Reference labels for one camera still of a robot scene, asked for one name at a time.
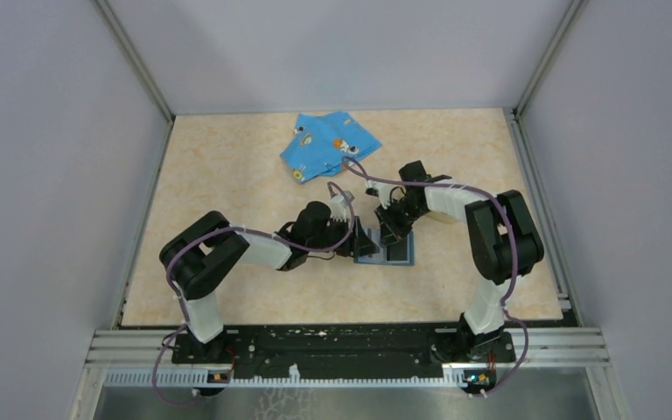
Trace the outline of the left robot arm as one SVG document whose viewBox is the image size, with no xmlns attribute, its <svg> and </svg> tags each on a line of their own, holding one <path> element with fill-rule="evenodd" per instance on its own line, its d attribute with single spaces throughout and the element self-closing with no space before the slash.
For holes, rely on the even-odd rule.
<svg viewBox="0 0 672 420">
<path fill-rule="evenodd" d="M 314 253 L 358 259 L 378 252 L 351 207 L 344 205 L 341 216 L 335 207 L 312 201 L 272 234 L 234 226 L 222 213 L 211 211 L 162 247 L 159 261 L 180 300 L 185 329 L 194 337 L 192 349 L 198 356 L 215 362 L 228 349 L 215 292 L 236 265 L 290 271 Z"/>
</svg>

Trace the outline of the beige oval card tray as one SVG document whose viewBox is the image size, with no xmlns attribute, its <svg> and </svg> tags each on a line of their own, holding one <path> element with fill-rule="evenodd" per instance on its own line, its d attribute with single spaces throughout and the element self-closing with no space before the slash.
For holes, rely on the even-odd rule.
<svg viewBox="0 0 672 420">
<path fill-rule="evenodd" d="M 438 221 L 438 222 L 441 222 L 441 223 L 444 223 L 444 224 L 453 224 L 453 223 L 458 222 L 458 219 L 455 216 L 453 216 L 451 214 L 447 214 L 447 213 L 430 211 L 427 214 L 427 216 L 430 217 L 431 219 L 433 219 L 434 221 Z"/>
</svg>

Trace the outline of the blue card holder wallet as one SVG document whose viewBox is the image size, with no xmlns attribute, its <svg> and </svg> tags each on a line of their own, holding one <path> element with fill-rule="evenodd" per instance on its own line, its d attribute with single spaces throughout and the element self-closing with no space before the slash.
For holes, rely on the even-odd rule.
<svg viewBox="0 0 672 420">
<path fill-rule="evenodd" d="M 414 234 L 397 243 L 383 245 L 380 243 L 380 230 L 368 227 L 367 237 L 377 246 L 377 251 L 370 255 L 358 256 L 354 262 L 358 264 L 383 266 L 413 266 L 415 263 Z"/>
</svg>

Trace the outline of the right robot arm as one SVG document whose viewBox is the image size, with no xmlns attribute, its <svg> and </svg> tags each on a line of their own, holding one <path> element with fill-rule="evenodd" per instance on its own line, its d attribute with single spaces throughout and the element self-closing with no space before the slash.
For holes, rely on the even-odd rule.
<svg viewBox="0 0 672 420">
<path fill-rule="evenodd" d="M 392 246 L 403 241 L 414 223 L 430 213 L 465 223 L 472 260 L 483 279 L 460 316 L 458 350 L 469 361 L 479 361 L 501 336 L 509 289 L 544 257 L 526 201 L 516 190 L 493 196 L 448 175 L 431 176 L 420 161 L 406 164 L 399 176 L 397 181 L 366 183 L 367 194 L 380 201 L 374 210 L 380 242 Z"/>
</svg>

